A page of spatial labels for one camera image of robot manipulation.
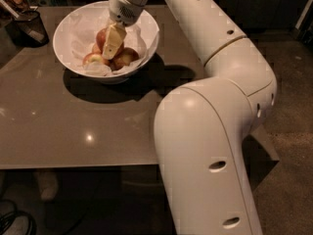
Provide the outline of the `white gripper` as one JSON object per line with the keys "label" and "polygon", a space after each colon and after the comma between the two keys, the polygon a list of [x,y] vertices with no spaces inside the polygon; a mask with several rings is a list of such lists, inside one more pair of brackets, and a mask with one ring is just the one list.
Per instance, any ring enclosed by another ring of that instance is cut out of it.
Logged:
{"label": "white gripper", "polygon": [[106,30],[106,41],[103,47],[103,57],[112,59],[125,37],[125,26],[131,26],[138,21],[144,7],[135,5],[128,0],[109,0],[109,14],[114,23],[111,23]]}

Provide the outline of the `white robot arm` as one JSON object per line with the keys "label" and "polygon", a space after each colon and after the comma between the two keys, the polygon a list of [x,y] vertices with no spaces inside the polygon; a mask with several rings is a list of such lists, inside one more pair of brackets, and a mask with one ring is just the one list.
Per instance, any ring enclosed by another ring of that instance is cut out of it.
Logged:
{"label": "white robot arm", "polygon": [[[148,0],[109,0],[133,25]],[[258,49],[213,0],[164,0],[207,75],[160,102],[154,138],[178,235],[263,235],[243,140],[268,117],[277,80]]]}

